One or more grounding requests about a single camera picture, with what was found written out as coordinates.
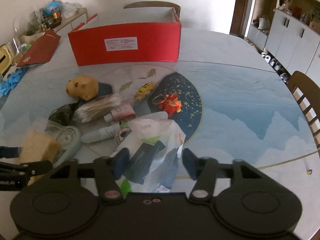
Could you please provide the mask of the white wall cabinet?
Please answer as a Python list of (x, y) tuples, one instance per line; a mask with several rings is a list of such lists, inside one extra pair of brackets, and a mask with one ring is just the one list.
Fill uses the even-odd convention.
[[(270, 21), (259, 30), (259, 18)], [(319, 83), (319, 0), (253, 0), (246, 38), (289, 74), (300, 71)]]

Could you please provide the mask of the cotton swab bag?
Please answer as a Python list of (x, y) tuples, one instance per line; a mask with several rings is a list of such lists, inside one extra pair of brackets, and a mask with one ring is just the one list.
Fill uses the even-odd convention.
[(79, 107), (73, 115), (74, 122), (84, 124), (110, 113), (114, 108), (119, 107), (123, 97), (116, 93), (100, 96)]

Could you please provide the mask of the white plastic bag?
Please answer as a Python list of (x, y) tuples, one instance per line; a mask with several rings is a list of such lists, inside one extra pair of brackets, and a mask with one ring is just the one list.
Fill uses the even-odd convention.
[(164, 111), (133, 119), (128, 129), (111, 155), (129, 150), (129, 165), (118, 183), (122, 194), (168, 193), (176, 178), (185, 133)]

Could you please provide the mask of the white sideboard cabinet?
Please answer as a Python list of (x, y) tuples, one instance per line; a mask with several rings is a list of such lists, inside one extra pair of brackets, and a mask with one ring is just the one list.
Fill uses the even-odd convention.
[(87, 16), (87, 9), (79, 8), (75, 15), (63, 19), (61, 24), (54, 29), (54, 32), (61, 37), (65, 37), (80, 23), (86, 23)]

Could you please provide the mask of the blue globe ornament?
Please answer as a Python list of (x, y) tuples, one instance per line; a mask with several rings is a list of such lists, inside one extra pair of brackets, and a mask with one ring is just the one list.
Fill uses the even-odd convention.
[(49, 28), (54, 29), (62, 22), (61, 5), (57, 1), (50, 2), (44, 9), (44, 19)]

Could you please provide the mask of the red cardboard box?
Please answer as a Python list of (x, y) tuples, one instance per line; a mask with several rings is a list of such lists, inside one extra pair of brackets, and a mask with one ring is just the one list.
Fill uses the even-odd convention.
[(174, 8), (123, 9), (98, 19), (99, 26), (68, 33), (77, 65), (178, 61), (181, 22)]

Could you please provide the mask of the brown wooden chair far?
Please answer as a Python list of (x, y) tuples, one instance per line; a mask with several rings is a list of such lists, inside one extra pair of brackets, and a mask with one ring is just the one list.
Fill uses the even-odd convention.
[(178, 4), (164, 1), (141, 1), (134, 2), (124, 6), (124, 9), (131, 8), (174, 8), (178, 17), (180, 17), (181, 7)]

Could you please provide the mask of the yellow sponge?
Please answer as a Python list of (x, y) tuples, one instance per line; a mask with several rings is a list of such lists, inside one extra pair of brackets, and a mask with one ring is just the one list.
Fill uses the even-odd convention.
[(60, 143), (48, 134), (29, 129), (23, 139), (18, 164), (49, 160), (53, 162), (60, 149)]

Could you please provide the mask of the brown wooden chair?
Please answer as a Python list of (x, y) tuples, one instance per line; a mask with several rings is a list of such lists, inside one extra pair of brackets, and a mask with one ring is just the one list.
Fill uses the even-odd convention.
[(295, 71), (287, 87), (298, 103), (319, 152), (319, 87), (306, 74)]
[(174, 8), (178, 17), (180, 17), (181, 7), (178, 4), (164, 1), (141, 1), (134, 2), (124, 6), (124, 9), (131, 8)]

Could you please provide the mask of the glass dome terrarium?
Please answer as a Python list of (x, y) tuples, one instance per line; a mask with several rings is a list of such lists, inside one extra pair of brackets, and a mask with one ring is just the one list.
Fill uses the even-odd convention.
[(14, 36), (19, 39), (20, 44), (32, 45), (43, 35), (41, 24), (38, 11), (20, 11), (12, 21)]

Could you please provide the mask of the white green glue tube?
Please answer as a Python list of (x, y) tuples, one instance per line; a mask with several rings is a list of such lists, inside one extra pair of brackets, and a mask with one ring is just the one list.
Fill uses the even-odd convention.
[(95, 131), (91, 131), (89, 133), (84, 134), (81, 137), (81, 141), (83, 143), (92, 143), (97, 141), (102, 141), (109, 138), (114, 138), (116, 133), (120, 130), (120, 124), (114, 124), (111, 126), (106, 126), (103, 128), (100, 128)]

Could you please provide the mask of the yellow spotted pig toy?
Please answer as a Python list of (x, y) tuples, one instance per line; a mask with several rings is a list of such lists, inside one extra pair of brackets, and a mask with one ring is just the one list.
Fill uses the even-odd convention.
[(97, 96), (99, 84), (90, 76), (78, 76), (70, 80), (66, 85), (66, 93), (74, 98), (89, 101)]

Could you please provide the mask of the black snack packet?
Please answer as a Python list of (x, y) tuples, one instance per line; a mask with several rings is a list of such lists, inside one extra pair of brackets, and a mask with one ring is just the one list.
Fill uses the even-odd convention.
[(73, 118), (74, 112), (78, 108), (79, 103), (70, 103), (55, 109), (50, 114), (48, 120), (53, 121), (62, 126), (69, 126)]

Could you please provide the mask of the red plush keychain toy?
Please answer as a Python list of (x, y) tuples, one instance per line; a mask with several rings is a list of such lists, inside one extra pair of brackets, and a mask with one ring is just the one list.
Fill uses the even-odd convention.
[(152, 104), (165, 111), (168, 114), (168, 118), (172, 118), (175, 113), (180, 113), (182, 107), (182, 103), (175, 93), (159, 94), (153, 99)]

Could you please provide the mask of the white tote bag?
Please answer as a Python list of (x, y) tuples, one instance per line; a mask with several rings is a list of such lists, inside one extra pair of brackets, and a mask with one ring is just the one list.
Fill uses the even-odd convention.
[(259, 18), (259, 25), (258, 29), (259, 30), (267, 30), (270, 27), (270, 21), (266, 15), (263, 15), (262, 17)]

